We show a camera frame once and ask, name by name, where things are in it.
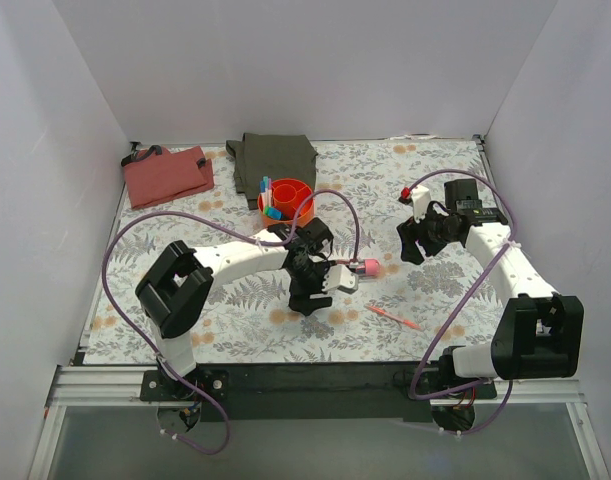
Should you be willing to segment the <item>black highlighter blue cap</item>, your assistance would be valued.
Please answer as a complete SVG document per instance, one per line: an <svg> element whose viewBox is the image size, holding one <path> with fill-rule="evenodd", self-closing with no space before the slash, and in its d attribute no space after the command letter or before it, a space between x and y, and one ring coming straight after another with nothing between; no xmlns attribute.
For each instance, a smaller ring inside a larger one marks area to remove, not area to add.
<svg viewBox="0 0 611 480"><path fill-rule="evenodd" d="M279 210L277 210L275 208L272 208L272 210L273 210L272 211L272 216L269 216L269 217L271 217L272 219L275 219L275 220L281 220L283 218L283 214Z"/></svg>

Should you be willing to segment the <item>orange round divided container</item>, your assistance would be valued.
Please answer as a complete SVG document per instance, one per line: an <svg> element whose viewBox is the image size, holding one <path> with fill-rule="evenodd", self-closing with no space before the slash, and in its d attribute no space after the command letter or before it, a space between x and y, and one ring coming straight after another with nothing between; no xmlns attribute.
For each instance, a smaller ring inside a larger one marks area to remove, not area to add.
<svg viewBox="0 0 611 480"><path fill-rule="evenodd" d="M272 208L279 210L283 218L275 220L264 214L266 206L265 197L261 195L261 181L259 182L260 193L257 197L257 206L265 227L274 224L290 225L293 220L296 220L298 226L304 227L314 218L312 188L303 181L292 178L271 180Z"/></svg>

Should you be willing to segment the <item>white pen pink cap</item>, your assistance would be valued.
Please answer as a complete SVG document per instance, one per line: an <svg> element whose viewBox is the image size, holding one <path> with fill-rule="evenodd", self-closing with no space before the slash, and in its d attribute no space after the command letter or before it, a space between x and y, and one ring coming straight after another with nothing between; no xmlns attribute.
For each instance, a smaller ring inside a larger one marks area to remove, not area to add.
<svg viewBox="0 0 611 480"><path fill-rule="evenodd" d="M271 179L270 179L270 187L269 187L269 190L267 192L267 195L266 195L264 201L265 201L265 206L266 207L272 207L272 183L271 183Z"/></svg>

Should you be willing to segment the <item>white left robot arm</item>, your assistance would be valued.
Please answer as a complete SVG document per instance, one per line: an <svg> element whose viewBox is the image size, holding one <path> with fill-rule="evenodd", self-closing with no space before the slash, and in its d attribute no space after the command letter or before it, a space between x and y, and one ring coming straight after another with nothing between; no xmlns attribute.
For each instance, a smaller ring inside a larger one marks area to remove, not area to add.
<svg viewBox="0 0 611 480"><path fill-rule="evenodd" d="M211 290L259 272L284 270L290 278L288 307L305 316L332 305L323 295L332 263L322 252L333 244L333 234L318 218L298 227L286 245L289 229L272 225L251 243L233 241L193 249L183 241L169 244L135 289L150 320L160 383L175 399L190 398L199 384L190 330L199 320ZM163 365L170 364L170 369Z"/></svg>

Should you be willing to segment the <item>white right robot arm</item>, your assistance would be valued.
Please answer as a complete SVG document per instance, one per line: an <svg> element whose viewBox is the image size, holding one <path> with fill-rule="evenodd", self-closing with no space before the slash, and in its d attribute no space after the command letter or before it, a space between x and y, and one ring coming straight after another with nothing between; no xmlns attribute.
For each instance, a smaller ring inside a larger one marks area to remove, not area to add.
<svg viewBox="0 0 611 480"><path fill-rule="evenodd" d="M536 271L515 240L508 208L485 206L479 198L482 181L472 176L446 182L443 202L420 184L404 188L399 197L413 209L397 227L402 261L420 265L459 244L482 268L468 292L489 280L504 307L489 343L453 347L441 356L438 387L454 398L496 378L569 378L579 363L581 301L560 294Z"/></svg>

